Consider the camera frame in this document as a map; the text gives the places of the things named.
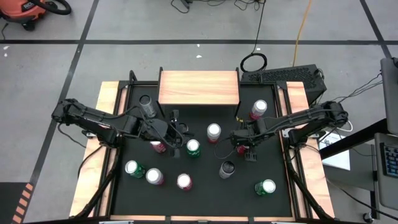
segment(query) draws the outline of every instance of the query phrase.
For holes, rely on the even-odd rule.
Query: green soda can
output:
[[[254,186],[254,190],[256,191],[256,193],[261,196],[266,194],[271,194],[275,191],[275,189],[276,185],[274,181],[269,179],[261,181]]]
[[[124,170],[126,173],[136,178],[143,177],[146,171],[144,166],[138,164],[136,161],[127,162]]]
[[[198,141],[191,139],[187,142],[187,152],[190,157],[200,156],[200,144]]]

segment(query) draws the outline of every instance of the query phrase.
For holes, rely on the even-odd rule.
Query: black keyboard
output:
[[[398,148],[384,145],[382,149],[384,174],[398,178]]]

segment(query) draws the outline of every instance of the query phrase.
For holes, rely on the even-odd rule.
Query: orange vacuum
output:
[[[25,30],[35,29],[34,22],[43,18],[46,11],[58,15],[69,15],[72,11],[69,3],[65,0],[56,0],[65,9],[58,9],[52,1],[45,0],[0,0],[0,17],[8,22],[22,24]]]

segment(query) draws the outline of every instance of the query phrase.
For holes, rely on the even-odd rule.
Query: concrete floor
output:
[[[50,125],[50,114],[63,87],[68,90],[68,98],[95,106],[101,82],[126,80],[130,69],[139,80],[157,80],[160,66],[166,70],[234,70],[251,52],[252,44],[222,44],[221,41],[221,44],[197,46],[197,42],[206,39],[253,40],[261,13],[256,12],[253,5],[240,11],[233,1],[218,7],[195,1],[188,14],[181,14],[170,6],[170,1],[68,0],[73,8],[70,16],[48,14],[37,23],[34,32],[26,32],[17,24],[6,28],[7,41],[0,41],[0,100],[3,105],[0,115],[6,119],[0,120],[0,126],[9,128],[0,136],[1,182],[30,180]],[[259,39],[295,40],[307,3],[307,0],[268,0]],[[398,40],[395,22],[398,1],[367,0],[366,3],[382,37]],[[96,9],[92,23],[86,23],[93,6]],[[359,0],[315,0],[301,39],[372,41],[377,37]],[[118,45],[115,42],[93,44],[91,40],[173,41],[170,44],[138,41]],[[176,40],[192,41],[181,44]],[[294,45],[257,47],[267,55],[268,69],[292,65]],[[398,55],[398,46],[389,45],[388,49],[393,56]],[[300,45],[296,65],[314,63],[322,68],[328,87],[323,100],[331,100],[351,93],[375,77],[383,57],[380,45],[323,42],[322,45]],[[259,66],[260,62],[255,59],[248,62],[248,69]],[[343,106],[350,114],[354,132],[385,117],[380,112],[381,108],[384,110],[381,86],[346,100]],[[78,128],[64,130],[85,142]],[[55,132],[25,222],[68,218],[82,157],[83,149]],[[369,203],[367,191],[341,187]],[[336,217],[361,222],[361,214],[368,209],[334,186],[330,185],[329,189]],[[398,216],[397,211],[383,210]],[[393,221],[382,217],[380,223]]]

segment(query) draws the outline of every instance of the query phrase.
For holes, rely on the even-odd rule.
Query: can lid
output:
[[[267,109],[267,103],[264,100],[257,100],[256,107],[261,111],[265,111]]]
[[[159,172],[152,168],[148,170],[146,177],[149,182],[155,182],[159,178]]]
[[[208,127],[208,132],[210,134],[218,134],[220,132],[220,127],[218,126],[218,124],[211,124]]]
[[[181,174],[177,178],[177,184],[180,187],[188,187],[191,183],[191,178],[188,174]]]
[[[148,95],[142,95],[142,96],[139,98],[139,102],[140,102],[140,104],[142,104],[142,105],[147,105],[147,104],[150,102],[150,97],[149,97]]]
[[[196,151],[199,148],[199,142],[191,139],[187,142],[187,148],[189,151]]]
[[[153,146],[158,146],[159,144],[161,144],[160,141],[151,141],[150,142]]]
[[[273,193],[276,189],[276,185],[272,180],[265,180],[262,183],[262,188],[268,193]]]
[[[136,161],[129,161],[126,163],[125,170],[128,174],[132,174],[137,170],[138,164]]]
[[[232,174],[235,171],[235,165],[231,161],[224,162],[222,168],[227,174]]]

